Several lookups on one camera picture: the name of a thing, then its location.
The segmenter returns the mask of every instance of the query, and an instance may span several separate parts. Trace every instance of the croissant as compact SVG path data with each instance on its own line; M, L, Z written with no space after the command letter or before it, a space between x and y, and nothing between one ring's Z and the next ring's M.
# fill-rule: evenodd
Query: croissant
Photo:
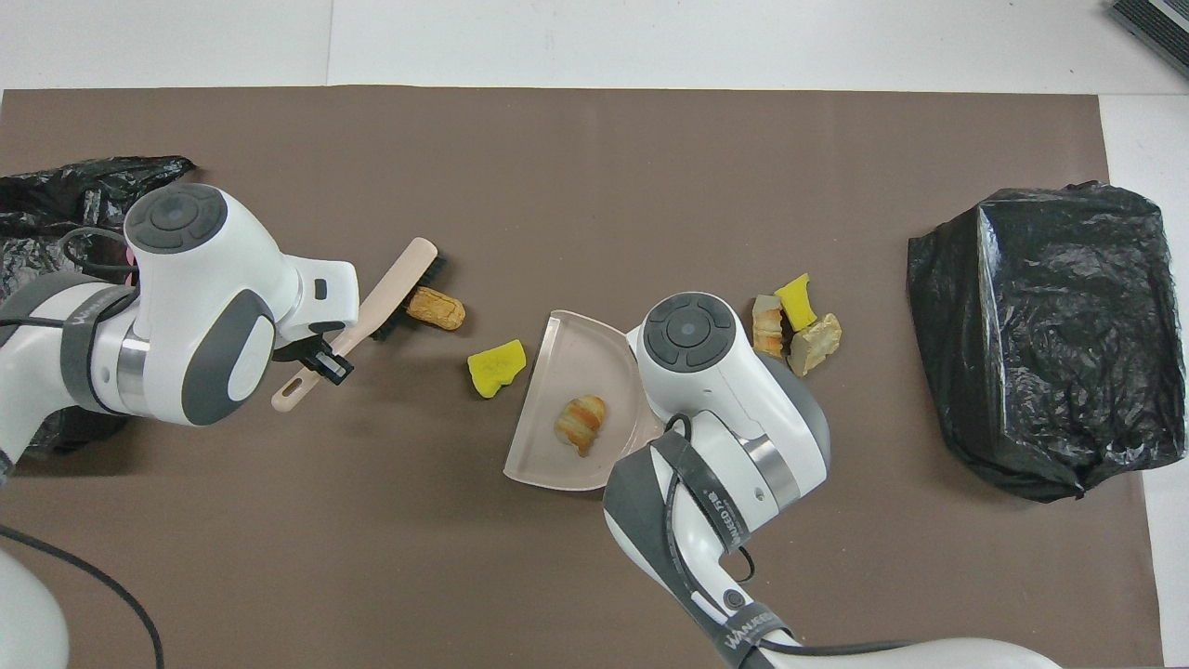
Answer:
M583 396L570 400L553 424L553 434L562 444L574 447L579 456L586 457L599 428L603 427L604 418L606 418L606 403L603 398Z

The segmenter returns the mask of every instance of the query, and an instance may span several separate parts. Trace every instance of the wooden brush handle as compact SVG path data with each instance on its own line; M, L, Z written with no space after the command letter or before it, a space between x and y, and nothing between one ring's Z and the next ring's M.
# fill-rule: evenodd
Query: wooden brush handle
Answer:
M367 297L359 304L359 321L339 333L331 342L335 355L346 356L357 345L371 336L377 327L392 315L404 297L417 285L426 270L438 258L438 246L428 239L416 236L404 248L392 266L384 272L379 283L372 288ZM297 374L272 396L272 409L279 412L292 411L322 378L302 368Z

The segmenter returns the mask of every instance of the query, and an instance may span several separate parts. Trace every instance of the black garbage bag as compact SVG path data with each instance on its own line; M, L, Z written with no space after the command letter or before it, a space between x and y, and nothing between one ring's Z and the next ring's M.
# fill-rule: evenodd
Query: black garbage bag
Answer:
M63 269L124 280L122 244L102 235L75 235L63 242L63 236L80 227L120 233L124 215L137 200L194 168L182 156L114 157L0 177L0 302L42 273ZM125 422L71 408L49 417L25 453L76 450L109 437Z
M1052 501L1184 457L1176 297L1147 198L999 190L910 240L908 296L946 447L983 480Z

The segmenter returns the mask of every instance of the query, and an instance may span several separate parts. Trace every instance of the food scrap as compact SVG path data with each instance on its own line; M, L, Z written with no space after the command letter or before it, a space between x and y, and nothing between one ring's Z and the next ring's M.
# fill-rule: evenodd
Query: food scrap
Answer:
M466 359L474 390L489 400L496 397L501 387L511 384L526 365L528 361L520 340L512 340L502 347Z
M606 403L597 396L583 396L570 400L561 416L553 424L553 434L562 444L578 449L586 457L606 418Z
M817 320L817 314L810 307L809 286L810 274L803 273L776 290L776 296L780 297L794 332L809 327Z
M409 299L409 315L442 329L458 329L466 317L463 302L433 288L419 285Z
M828 355L837 352L841 342L842 326L832 313L828 313L819 322L793 334L788 367L797 377L805 377Z
M780 297L756 295L751 307L751 348L757 353L781 358L784 343L780 327Z

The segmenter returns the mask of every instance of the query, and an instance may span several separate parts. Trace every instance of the brush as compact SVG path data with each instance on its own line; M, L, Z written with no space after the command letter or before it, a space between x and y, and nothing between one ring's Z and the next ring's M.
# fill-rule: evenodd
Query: brush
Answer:
M416 288L441 271L443 264L438 247L428 239L417 236L409 241L404 252L360 302L359 320L339 332L331 342L334 354L346 356L369 337L380 342L388 339L401 320L407 317L409 301ZM309 370L300 371L272 396L272 409L279 412L292 411L321 379Z

